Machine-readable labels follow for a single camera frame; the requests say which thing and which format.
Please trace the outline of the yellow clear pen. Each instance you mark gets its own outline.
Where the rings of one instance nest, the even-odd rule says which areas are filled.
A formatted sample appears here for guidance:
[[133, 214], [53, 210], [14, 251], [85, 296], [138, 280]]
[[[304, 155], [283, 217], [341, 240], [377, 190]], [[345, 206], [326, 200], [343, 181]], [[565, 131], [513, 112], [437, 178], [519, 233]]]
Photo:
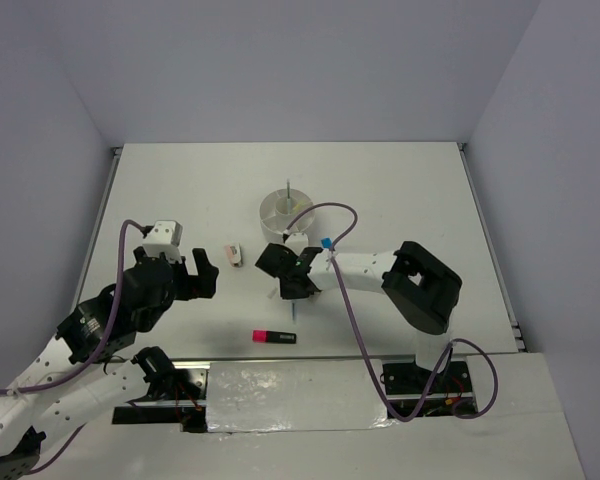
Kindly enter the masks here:
[[303, 209], [306, 209], [311, 205], [312, 205], [311, 201], [300, 202], [294, 206], [293, 211], [302, 211]]

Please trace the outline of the green clear pen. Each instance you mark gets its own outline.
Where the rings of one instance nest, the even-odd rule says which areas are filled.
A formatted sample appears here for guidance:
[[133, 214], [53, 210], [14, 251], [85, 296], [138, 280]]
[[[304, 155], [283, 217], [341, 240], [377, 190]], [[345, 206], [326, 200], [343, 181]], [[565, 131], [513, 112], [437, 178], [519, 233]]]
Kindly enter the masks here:
[[286, 204], [287, 210], [290, 212], [293, 208], [293, 199], [291, 195], [291, 182], [289, 178], [286, 180]]

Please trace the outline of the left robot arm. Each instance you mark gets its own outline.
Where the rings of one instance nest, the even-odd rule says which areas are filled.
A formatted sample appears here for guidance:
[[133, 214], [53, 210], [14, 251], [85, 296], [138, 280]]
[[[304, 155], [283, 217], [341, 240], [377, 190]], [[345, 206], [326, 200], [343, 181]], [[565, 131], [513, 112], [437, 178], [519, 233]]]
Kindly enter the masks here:
[[90, 382], [91, 367], [103, 367], [150, 331], [176, 301], [210, 299], [219, 275], [202, 248], [192, 251], [196, 274], [186, 261], [134, 251], [135, 264], [119, 270], [115, 283], [80, 303], [58, 326], [43, 352], [0, 393], [0, 479], [40, 471], [44, 449], [107, 409], [143, 398], [181, 394], [193, 400], [201, 389], [159, 347], [144, 347], [117, 369]]

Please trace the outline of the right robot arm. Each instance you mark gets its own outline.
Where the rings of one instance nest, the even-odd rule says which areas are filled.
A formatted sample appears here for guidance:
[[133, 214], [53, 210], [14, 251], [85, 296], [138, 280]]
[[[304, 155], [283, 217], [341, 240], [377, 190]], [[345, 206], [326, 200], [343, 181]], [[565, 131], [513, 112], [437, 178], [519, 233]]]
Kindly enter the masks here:
[[307, 247], [301, 253], [270, 243], [256, 268], [279, 282], [284, 300], [302, 300], [344, 287], [386, 295], [416, 330], [416, 383], [437, 391], [449, 377], [449, 327], [462, 280], [422, 245], [405, 241], [395, 251], [334, 253]]

